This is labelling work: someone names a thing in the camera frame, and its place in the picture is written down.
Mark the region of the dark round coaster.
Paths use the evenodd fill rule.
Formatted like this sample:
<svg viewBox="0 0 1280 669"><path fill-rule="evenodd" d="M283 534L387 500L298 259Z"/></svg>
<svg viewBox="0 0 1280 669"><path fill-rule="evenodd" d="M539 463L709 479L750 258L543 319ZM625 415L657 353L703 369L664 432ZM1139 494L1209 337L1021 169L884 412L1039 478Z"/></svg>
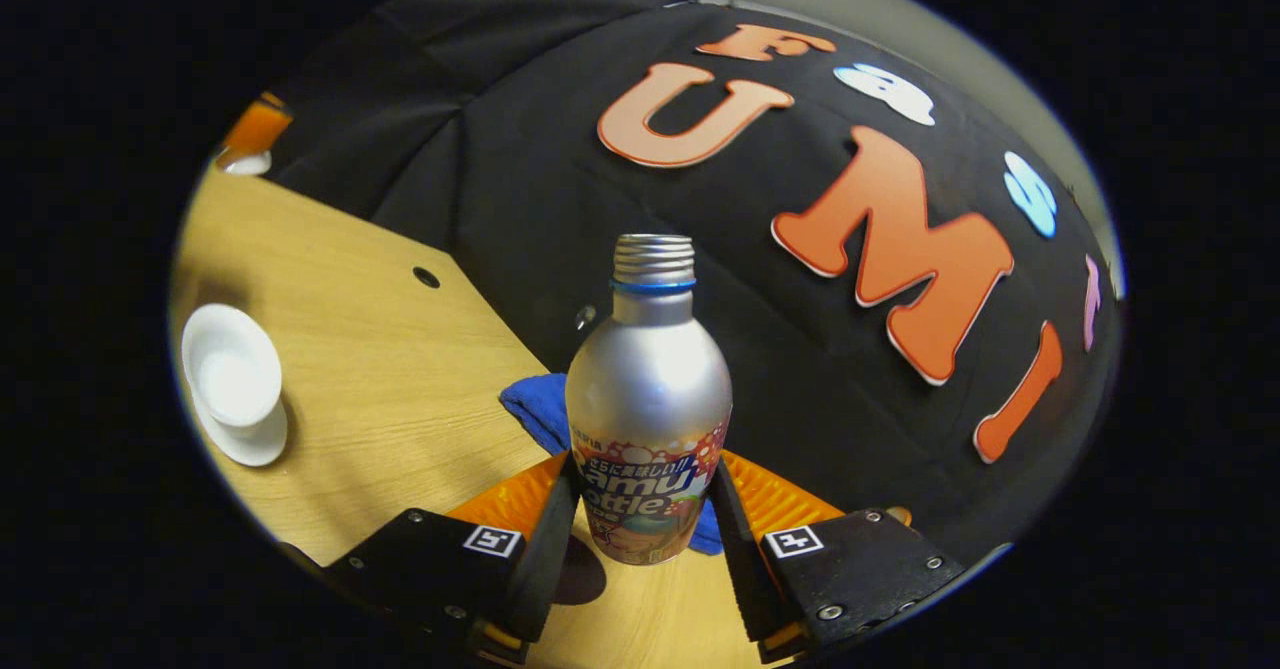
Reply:
<svg viewBox="0 0 1280 669"><path fill-rule="evenodd" d="M552 602L562 606L586 605L599 599L605 587L605 568L594 547L571 533Z"/></svg>

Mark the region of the white saucer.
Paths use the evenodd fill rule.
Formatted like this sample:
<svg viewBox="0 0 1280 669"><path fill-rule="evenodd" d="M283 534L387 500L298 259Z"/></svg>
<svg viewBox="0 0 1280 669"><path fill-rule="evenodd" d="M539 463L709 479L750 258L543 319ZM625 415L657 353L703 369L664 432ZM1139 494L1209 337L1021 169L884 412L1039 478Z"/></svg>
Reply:
<svg viewBox="0 0 1280 669"><path fill-rule="evenodd" d="M284 454L289 422L283 395L260 422L238 427L216 420L192 382L188 382L188 391L197 426L227 458L244 467L266 467Z"/></svg>

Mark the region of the blue towel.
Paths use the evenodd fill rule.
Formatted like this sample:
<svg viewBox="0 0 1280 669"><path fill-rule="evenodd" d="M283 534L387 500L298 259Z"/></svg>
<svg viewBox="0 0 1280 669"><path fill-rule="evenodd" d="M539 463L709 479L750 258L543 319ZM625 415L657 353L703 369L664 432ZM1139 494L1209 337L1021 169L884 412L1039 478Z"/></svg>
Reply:
<svg viewBox="0 0 1280 669"><path fill-rule="evenodd" d="M500 405L550 455L571 449L564 386L566 374L544 374L520 379L503 388L499 394ZM710 500L704 501L689 547L708 556L723 553L716 509Z"/></svg>

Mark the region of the white teacup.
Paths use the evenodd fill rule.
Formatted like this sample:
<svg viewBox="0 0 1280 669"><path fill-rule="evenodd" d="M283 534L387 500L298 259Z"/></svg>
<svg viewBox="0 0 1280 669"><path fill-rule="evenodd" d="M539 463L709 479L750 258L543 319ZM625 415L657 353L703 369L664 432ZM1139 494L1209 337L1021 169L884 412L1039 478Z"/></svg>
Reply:
<svg viewBox="0 0 1280 669"><path fill-rule="evenodd" d="M193 310L180 333L180 362L195 400L224 426L256 426L280 399L275 345L250 313L234 306Z"/></svg>

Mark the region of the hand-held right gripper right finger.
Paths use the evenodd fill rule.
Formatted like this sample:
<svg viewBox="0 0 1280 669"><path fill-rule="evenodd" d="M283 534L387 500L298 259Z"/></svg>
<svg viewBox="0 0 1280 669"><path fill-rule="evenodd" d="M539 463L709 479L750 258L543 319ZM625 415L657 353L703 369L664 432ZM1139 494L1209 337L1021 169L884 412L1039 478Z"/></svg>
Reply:
<svg viewBox="0 0 1280 669"><path fill-rule="evenodd" d="M733 452L721 455L709 496L739 611L764 664L846 652L966 576L891 510L840 510Z"/></svg>

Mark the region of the silver water bottle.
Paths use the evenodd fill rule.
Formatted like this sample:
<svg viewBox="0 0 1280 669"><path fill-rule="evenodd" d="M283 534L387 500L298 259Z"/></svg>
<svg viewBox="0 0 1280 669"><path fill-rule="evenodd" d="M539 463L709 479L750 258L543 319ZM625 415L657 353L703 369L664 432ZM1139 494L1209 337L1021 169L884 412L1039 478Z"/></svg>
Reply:
<svg viewBox="0 0 1280 669"><path fill-rule="evenodd" d="M591 541L632 567L666 563L689 547L731 418L728 367L694 317L695 285L690 237L620 235L612 312L566 379Z"/></svg>

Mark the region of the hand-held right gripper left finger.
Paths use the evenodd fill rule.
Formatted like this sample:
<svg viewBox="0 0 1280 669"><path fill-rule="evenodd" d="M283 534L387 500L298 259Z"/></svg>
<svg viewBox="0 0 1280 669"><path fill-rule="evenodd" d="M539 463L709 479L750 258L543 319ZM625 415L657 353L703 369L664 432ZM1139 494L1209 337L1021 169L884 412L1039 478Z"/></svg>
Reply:
<svg viewBox="0 0 1280 669"><path fill-rule="evenodd" d="M559 452L445 514L402 510L329 563L325 581L466 666L522 666L561 579L575 476Z"/></svg>

